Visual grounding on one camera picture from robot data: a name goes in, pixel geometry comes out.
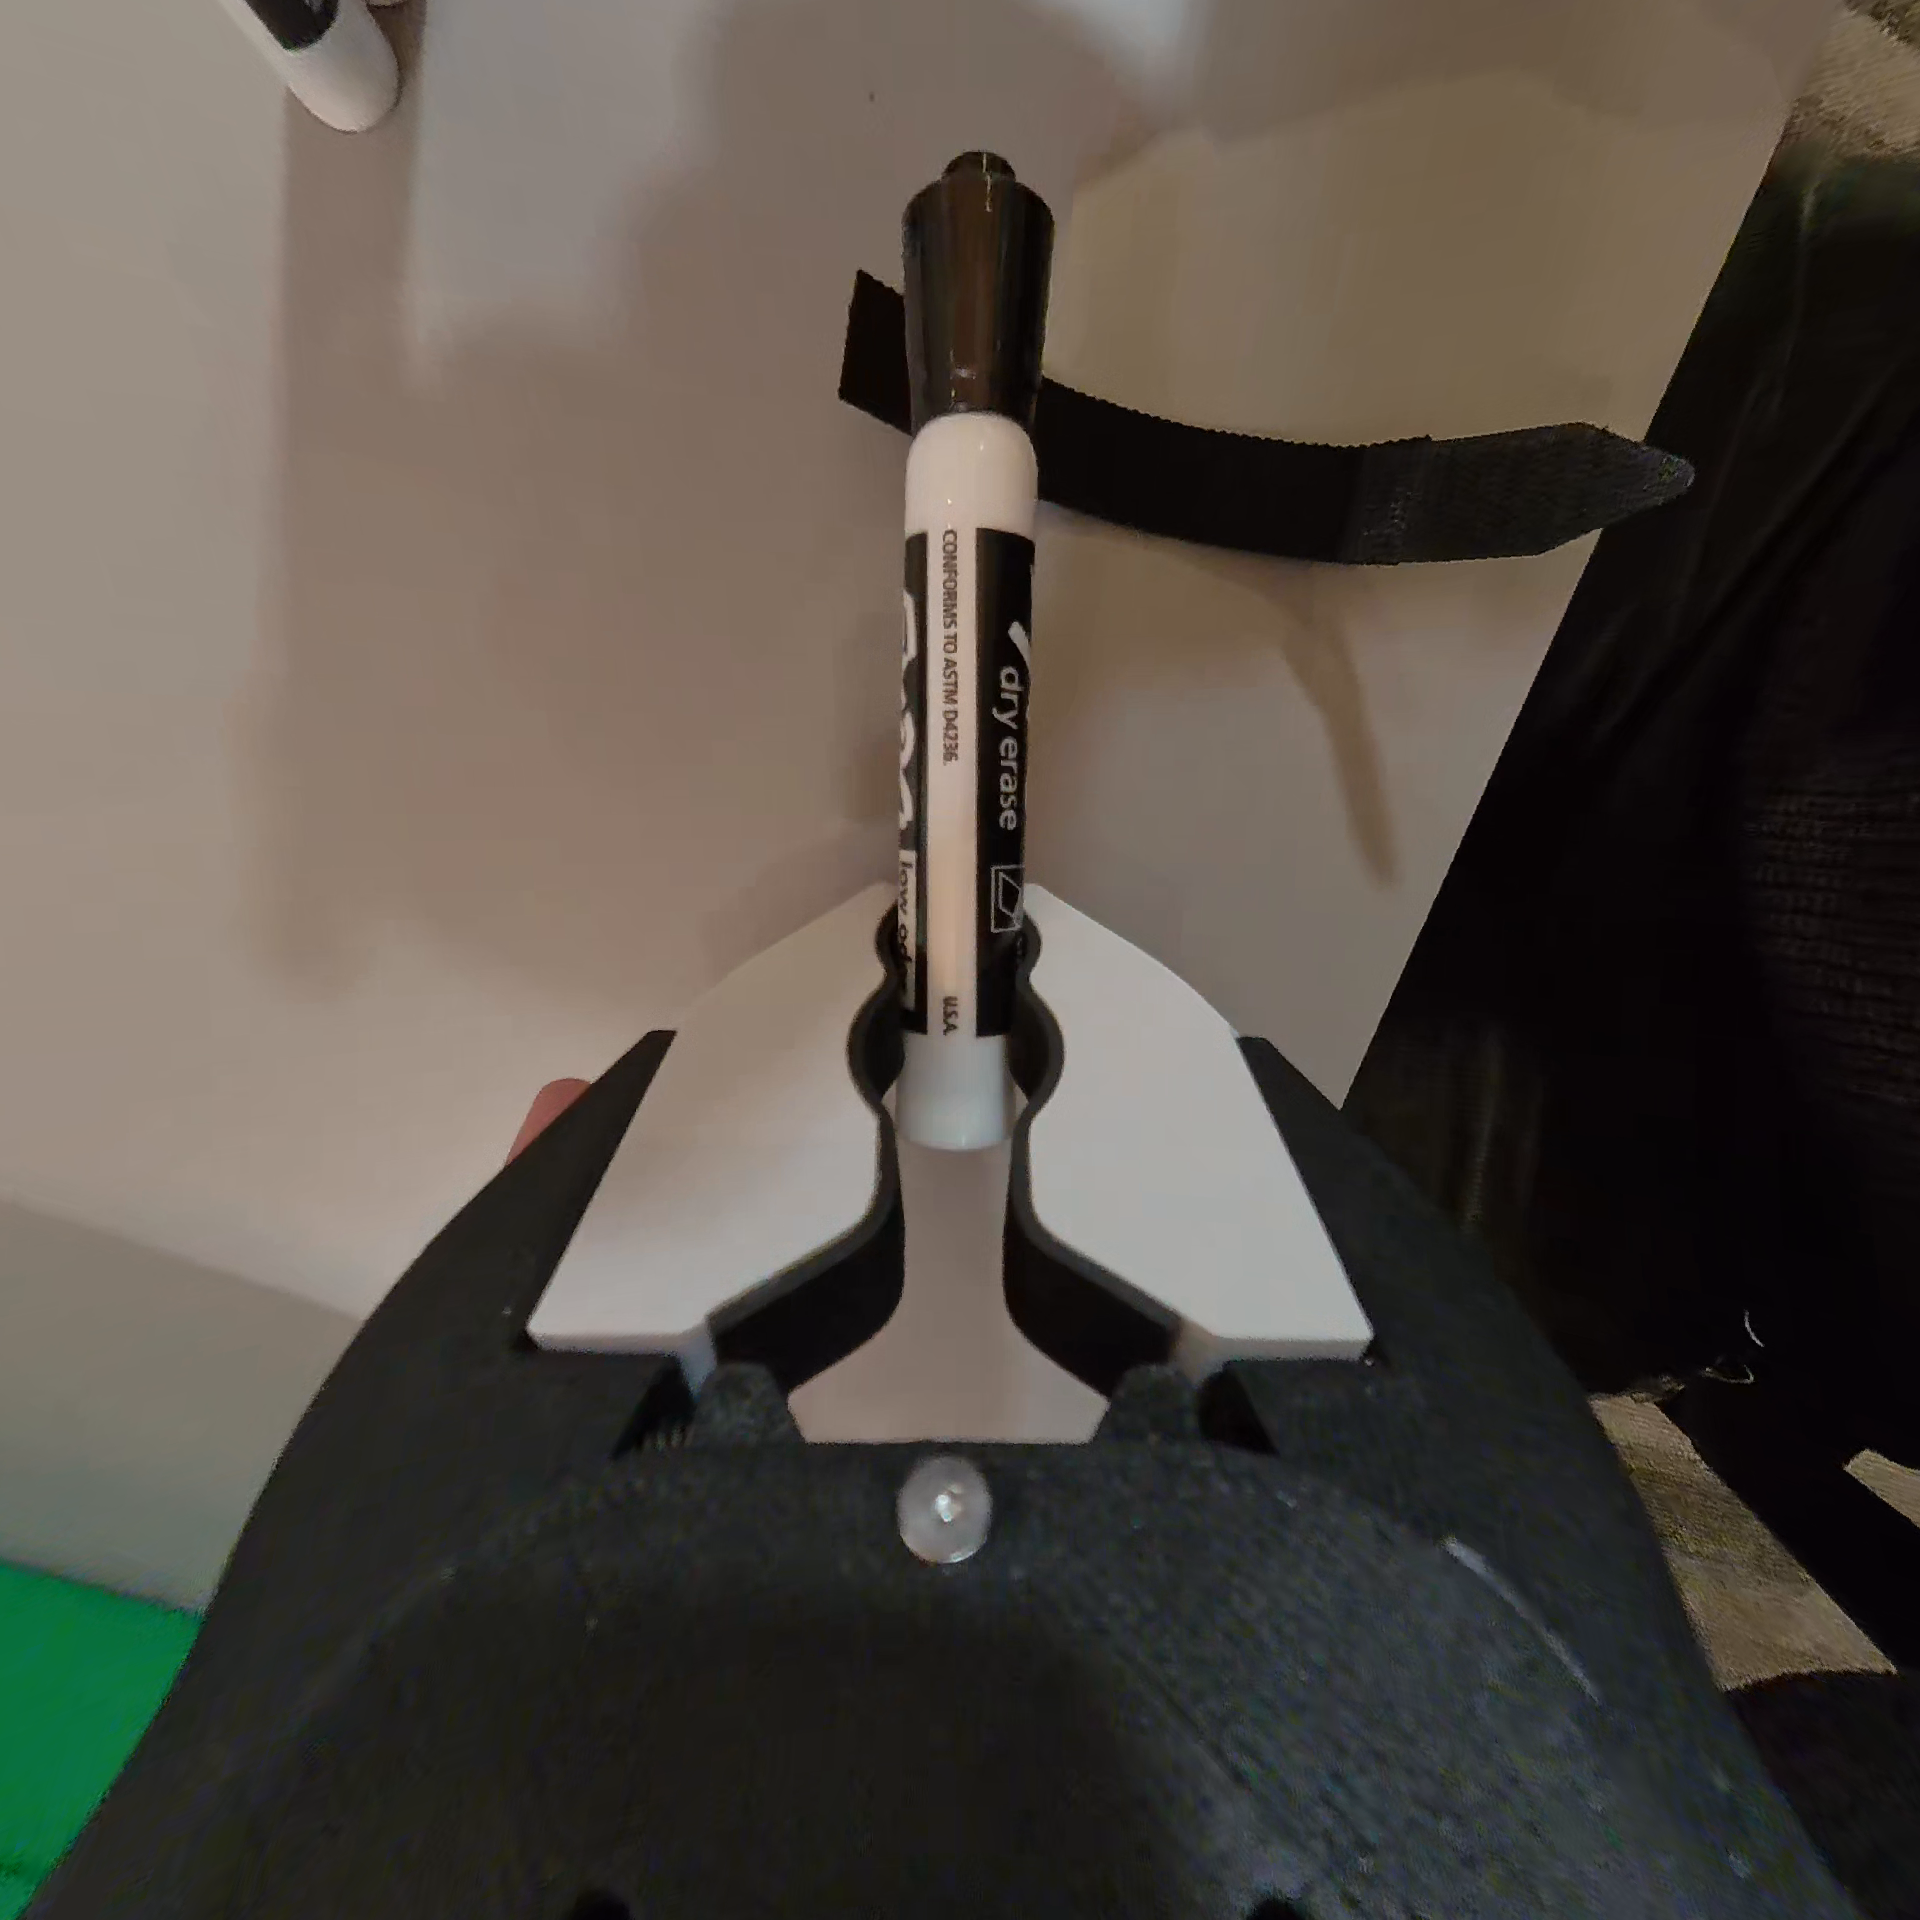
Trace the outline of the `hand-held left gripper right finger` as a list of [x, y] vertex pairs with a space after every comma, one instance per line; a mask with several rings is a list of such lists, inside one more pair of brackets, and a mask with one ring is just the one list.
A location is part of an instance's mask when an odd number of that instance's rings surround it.
[[1076, 1381], [1360, 1359], [1374, 1326], [1237, 1028], [1064, 900], [1025, 902], [1008, 1311]]

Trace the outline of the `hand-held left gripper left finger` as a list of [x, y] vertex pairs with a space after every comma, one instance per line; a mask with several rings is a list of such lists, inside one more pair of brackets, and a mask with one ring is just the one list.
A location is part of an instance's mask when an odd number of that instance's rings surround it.
[[874, 882], [690, 1006], [532, 1309], [540, 1348], [800, 1386], [885, 1328], [904, 1287], [893, 933]]

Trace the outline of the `black dry erase marker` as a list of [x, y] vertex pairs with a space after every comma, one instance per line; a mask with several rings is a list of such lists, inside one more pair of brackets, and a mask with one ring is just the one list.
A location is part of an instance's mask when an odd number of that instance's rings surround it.
[[985, 151], [902, 213], [895, 1125], [938, 1150], [997, 1144], [1015, 1108], [1052, 239], [1049, 205]]
[[365, 2], [221, 2], [276, 82], [318, 120], [365, 132], [400, 97], [393, 44]]

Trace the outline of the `person's torso in black sweater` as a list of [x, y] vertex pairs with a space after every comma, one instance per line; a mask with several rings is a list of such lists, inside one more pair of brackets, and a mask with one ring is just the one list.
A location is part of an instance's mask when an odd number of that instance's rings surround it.
[[1917, 173], [1769, 165], [1348, 1114], [1591, 1386], [1916, 1418]]

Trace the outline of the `green plastic bin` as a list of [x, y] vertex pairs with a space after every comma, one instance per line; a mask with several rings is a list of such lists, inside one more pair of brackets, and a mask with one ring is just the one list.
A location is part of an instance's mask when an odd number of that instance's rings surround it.
[[133, 1756], [201, 1616], [1, 1566], [1, 1913], [24, 1908]]

